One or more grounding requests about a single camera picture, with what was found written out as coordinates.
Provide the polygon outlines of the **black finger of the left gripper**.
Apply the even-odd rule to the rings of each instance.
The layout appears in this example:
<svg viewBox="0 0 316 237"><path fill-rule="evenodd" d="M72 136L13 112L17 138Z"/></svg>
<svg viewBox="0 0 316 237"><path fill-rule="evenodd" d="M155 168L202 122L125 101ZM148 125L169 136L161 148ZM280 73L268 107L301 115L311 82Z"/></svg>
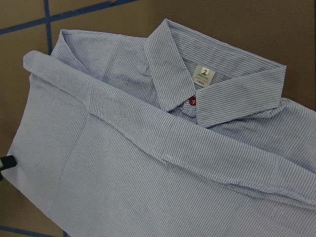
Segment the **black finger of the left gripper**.
<svg viewBox="0 0 316 237"><path fill-rule="evenodd" d="M13 155L5 156L0 158L0 170L6 170L13 168L17 165L17 161Z"/></svg>

